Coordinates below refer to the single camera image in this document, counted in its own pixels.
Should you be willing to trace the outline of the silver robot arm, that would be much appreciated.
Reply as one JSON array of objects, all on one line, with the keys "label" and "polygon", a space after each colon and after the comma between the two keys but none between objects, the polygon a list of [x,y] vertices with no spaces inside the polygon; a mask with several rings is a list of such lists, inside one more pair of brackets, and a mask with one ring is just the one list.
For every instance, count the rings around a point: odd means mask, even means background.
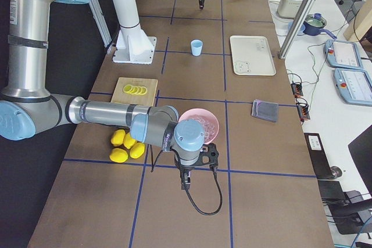
[{"label": "silver robot arm", "polygon": [[52,95],[45,88],[51,3],[89,1],[10,0],[8,84],[1,91],[1,135],[18,141],[67,123],[128,127],[137,141],[173,152],[185,179],[202,164],[204,130],[196,121],[180,121],[171,106],[97,102]]}]

